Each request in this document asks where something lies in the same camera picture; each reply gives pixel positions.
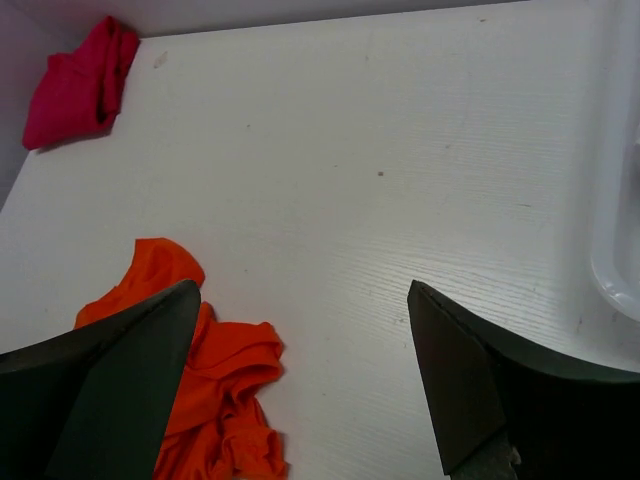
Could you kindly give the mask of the orange t shirt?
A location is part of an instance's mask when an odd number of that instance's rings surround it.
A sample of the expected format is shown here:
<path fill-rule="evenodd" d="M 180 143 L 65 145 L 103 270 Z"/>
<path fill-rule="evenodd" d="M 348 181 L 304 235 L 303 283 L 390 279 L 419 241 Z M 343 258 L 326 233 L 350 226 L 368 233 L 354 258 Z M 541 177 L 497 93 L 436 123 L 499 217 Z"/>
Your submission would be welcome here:
<path fill-rule="evenodd" d="M 111 316 L 184 279 L 205 280 L 186 249 L 167 238 L 138 239 L 120 283 L 85 305 L 75 325 Z M 219 322 L 213 306 L 201 303 L 154 478 L 287 478 L 281 436 L 256 398 L 281 377 L 282 352 L 270 323 Z"/>

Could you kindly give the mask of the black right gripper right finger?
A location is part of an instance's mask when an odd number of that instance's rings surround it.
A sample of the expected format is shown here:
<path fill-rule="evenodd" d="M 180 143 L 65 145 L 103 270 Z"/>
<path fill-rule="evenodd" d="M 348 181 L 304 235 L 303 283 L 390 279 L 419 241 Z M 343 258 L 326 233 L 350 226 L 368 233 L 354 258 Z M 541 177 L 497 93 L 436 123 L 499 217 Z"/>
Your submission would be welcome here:
<path fill-rule="evenodd" d="M 544 347 L 423 282 L 410 326 L 453 479 L 635 479 L 639 376 Z"/>

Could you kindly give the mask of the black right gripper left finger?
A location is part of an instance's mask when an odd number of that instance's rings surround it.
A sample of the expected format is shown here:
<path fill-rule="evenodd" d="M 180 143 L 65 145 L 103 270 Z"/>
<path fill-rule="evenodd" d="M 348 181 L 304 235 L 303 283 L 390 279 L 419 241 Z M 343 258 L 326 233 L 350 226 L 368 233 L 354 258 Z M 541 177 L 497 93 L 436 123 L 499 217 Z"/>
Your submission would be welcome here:
<path fill-rule="evenodd" d="M 183 280 L 2 354 L 2 478 L 151 478 L 200 302 L 196 283 Z"/>

